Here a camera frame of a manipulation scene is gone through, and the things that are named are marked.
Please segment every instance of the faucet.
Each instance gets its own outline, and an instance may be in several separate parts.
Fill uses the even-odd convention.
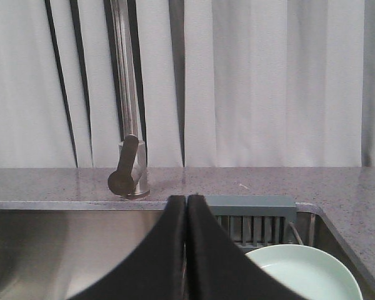
[[[134,72],[127,0],[110,0],[121,92],[124,141],[120,143],[117,169],[108,177],[108,187],[117,196],[138,199],[150,192],[146,144],[139,140],[138,94]]]

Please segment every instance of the white curtain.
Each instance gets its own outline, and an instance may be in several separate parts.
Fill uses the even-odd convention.
[[[0,168],[114,167],[104,2],[48,2],[63,85],[45,2],[0,0]],[[150,166],[375,166],[375,0],[185,0],[182,100],[171,2],[136,0]]]

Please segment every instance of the gray dish rack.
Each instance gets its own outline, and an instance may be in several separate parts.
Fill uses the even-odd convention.
[[[245,253],[277,244],[303,244],[295,227],[297,207],[292,197],[207,195],[206,201],[218,223]]]

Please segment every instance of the plate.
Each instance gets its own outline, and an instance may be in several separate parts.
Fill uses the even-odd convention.
[[[363,300],[349,269],[330,254],[309,246],[268,246],[246,256],[308,300]]]

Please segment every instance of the gray speckled countertop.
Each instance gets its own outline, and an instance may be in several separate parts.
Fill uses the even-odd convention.
[[[0,209],[162,209],[172,194],[277,194],[317,204],[375,277],[375,167],[151,168],[150,195],[111,194],[113,169],[0,169]]]

